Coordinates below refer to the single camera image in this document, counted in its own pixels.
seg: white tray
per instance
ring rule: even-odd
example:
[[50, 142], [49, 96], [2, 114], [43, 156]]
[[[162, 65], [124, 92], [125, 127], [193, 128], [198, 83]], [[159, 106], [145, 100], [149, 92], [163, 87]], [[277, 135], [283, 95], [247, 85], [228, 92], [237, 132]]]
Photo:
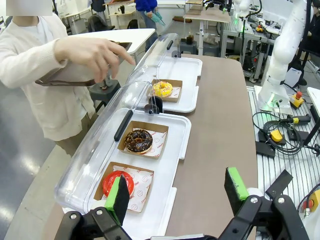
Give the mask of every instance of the white tray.
[[[181, 96], [178, 102], [163, 102], [163, 110], [177, 113], [190, 113], [196, 109], [198, 91], [198, 77], [201, 76], [202, 61], [194, 58], [172, 58], [165, 57], [160, 68], [159, 78], [182, 81]], [[148, 102], [144, 97], [139, 106]]]
[[[119, 112], [117, 115], [119, 116], [119, 121], [113, 115], [112, 122], [119, 124], [123, 119], [124, 112]], [[149, 190], [147, 202], [142, 212], [127, 211], [122, 226], [132, 239], [145, 240], [151, 236], [164, 236], [166, 233], [177, 191], [172, 186], [179, 159], [183, 160], [186, 155], [191, 122], [183, 116], [164, 113], [149, 115], [139, 110], [134, 112], [131, 120], [169, 127], [164, 151], [159, 159], [121, 152], [117, 149], [118, 143], [114, 143], [105, 157], [107, 162], [104, 165], [103, 171], [101, 171], [104, 173], [110, 162], [128, 164], [154, 171], [151, 189]], [[92, 189], [92, 193], [88, 196], [88, 206], [92, 206], [96, 202], [93, 199], [93, 193], [96, 190], [97, 186]]]

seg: white cardigan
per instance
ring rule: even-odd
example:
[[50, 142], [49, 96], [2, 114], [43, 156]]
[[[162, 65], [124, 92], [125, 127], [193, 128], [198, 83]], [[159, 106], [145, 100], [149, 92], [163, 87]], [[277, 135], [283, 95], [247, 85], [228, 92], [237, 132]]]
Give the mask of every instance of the white cardigan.
[[[57, 15], [43, 18], [54, 39], [68, 36]], [[77, 104], [77, 97], [90, 118], [95, 108], [86, 87], [41, 86], [35, 83], [50, 71], [65, 66], [55, 58], [55, 43], [56, 40], [42, 45], [30, 32], [12, 21], [0, 35], [0, 80], [8, 88], [22, 88], [44, 137], [60, 141], [82, 130], [81, 106]], [[82, 75], [77, 72], [72, 76], [82, 80]]]

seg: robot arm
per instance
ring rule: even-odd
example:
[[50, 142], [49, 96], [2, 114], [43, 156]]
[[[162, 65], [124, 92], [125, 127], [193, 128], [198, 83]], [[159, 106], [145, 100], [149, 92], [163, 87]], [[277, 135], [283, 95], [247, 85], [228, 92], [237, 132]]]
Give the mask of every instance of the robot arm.
[[289, 97], [284, 85], [289, 63], [295, 56], [306, 25], [307, 0], [293, 0], [292, 12], [283, 27], [281, 35], [275, 40], [266, 81], [258, 95], [258, 105], [262, 110], [277, 107], [289, 108]]

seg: clear plastic dome cover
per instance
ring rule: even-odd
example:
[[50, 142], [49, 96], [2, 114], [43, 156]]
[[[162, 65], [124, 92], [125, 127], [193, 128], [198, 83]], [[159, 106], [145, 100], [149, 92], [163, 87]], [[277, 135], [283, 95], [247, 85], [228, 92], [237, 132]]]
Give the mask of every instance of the clear plastic dome cover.
[[91, 209], [94, 189], [116, 147], [114, 136], [129, 110], [139, 109], [150, 82], [128, 83], [118, 90], [87, 133], [54, 190], [55, 200], [80, 213]]

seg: metal frame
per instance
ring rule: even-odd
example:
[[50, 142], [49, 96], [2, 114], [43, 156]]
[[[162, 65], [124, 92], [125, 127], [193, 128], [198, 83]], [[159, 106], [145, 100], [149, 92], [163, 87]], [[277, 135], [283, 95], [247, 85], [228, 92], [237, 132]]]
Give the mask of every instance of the metal frame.
[[[258, 102], [256, 99], [255, 89], [247, 86], [247, 92], [250, 100], [252, 114], [259, 112]], [[310, 114], [306, 103], [298, 109], [293, 109], [295, 116], [305, 116]], [[263, 119], [259, 117], [255, 118], [256, 123], [259, 126], [263, 126], [266, 121], [270, 121], [271, 118], [265, 116]], [[315, 126], [315, 122], [311, 119], [308, 124], [302, 124], [296, 126], [298, 131], [309, 132]], [[259, 141], [258, 129], [254, 128], [255, 140]], [[288, 135], [285, 132], [285, 138], [288, 140]], [[320, 143], [320, 137], [312, 138], [312, 142], [316, 144]], [[293, 203], [297, 207], [301, 199], [306, 196], [309, 191], [320, 181], [320, 159], [316, 157], [316, 154], [312, 153], [311, 149], [303, 148], [298, 154], [293, 156], [285, 156], [278, 151], [275, 152], [275, 158], [269, 158], [266, 156], [257, 155], [257, 171], [258, 171], [258, 188], [264, 193], [274, 180], [281, 174], [283, 169], [286, 169], [292, 176], [293, 180], [288, 187], [283, 191], [283, 194], [291, 197]]]

